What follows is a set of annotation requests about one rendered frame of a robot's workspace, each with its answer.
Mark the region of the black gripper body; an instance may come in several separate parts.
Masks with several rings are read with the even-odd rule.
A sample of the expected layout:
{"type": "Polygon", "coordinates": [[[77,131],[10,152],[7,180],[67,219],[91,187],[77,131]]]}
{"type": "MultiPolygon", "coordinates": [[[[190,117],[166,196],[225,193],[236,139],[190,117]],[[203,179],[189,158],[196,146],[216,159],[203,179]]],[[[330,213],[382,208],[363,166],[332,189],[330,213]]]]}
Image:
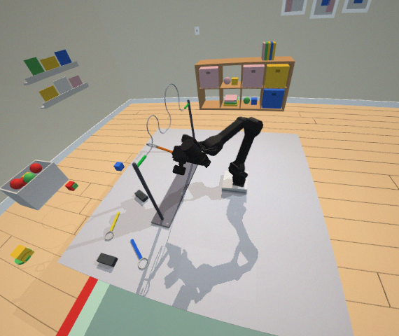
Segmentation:
{"type": "MultiPolygon", "coordinates": [[[[187,134],[183,134],[183,136],[182,136],[182,138],[181,138],[181,141],[182,142],[184,142],[185,140],[187,140],[187,139],[191,139],[192,137],[191,136],[189,136],[189,135],[187,135],[187,134]]],[[[185,164],[186,162],[189,162],[189,163],[192,163],[191,161],[190,161],[190,158],[187,156],[187,160],[186,161],[180,161],[179,163],[178,163],[178,165],[174,165],[174,168],[173,168],[173,173],[175,173],[175,174],[179,174],[179,175],[184,175],[185,174],[185,171],[186,171],[186,168],[185,167],[183,167],[183,164],[185,164]]]]}

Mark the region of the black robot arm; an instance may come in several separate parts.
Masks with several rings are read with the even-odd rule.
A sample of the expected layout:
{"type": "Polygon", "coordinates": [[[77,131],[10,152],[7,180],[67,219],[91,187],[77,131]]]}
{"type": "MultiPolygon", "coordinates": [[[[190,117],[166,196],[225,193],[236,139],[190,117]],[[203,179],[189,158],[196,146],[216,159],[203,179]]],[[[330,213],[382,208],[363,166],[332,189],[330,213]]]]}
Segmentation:
{"type": "Polygon", "coordinates": [[[188,156],[193,164],[207,168],[211,164],[211,161],[206,154],[211,156],[217,155],[223,149],[223,145],[243,128],[244,138],[242,139],[241,147],[236,160],[230,163],[228,171],[233,175],[233,185],[244,187],[245,178],[248,176],[245,172],[246,156],[253,140],[260,134],[263,128],[263,122],[254,117],[237,117],[229,127],[226,127],[219,134],[210,136],[204,141],[197,142],[194,137],[185,140],[181,146],[174,147],[172,152],[173,161],[186,161],[188,156]]]}

